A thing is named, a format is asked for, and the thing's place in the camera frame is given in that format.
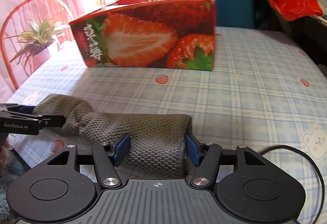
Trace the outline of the person's left hand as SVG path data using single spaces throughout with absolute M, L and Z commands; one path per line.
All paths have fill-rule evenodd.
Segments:
M 11 145 L 9 144 L 8 140 L 5 140 L 3 145 L 1 146 L 1 154 L 0 154 L 1 176 L 6 176 L 8 174 L 7 165 L 12 161 L 12 157 L 9 153 L 10 149 L 11 149 Z

